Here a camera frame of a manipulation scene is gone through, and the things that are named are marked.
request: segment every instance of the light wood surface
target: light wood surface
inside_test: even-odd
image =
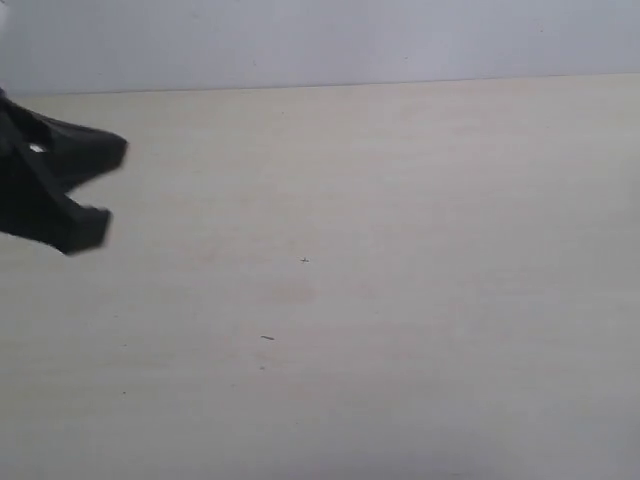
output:
[[[131,150],[0,237],[3,479],[640,478],[640,76],[20,101]]]

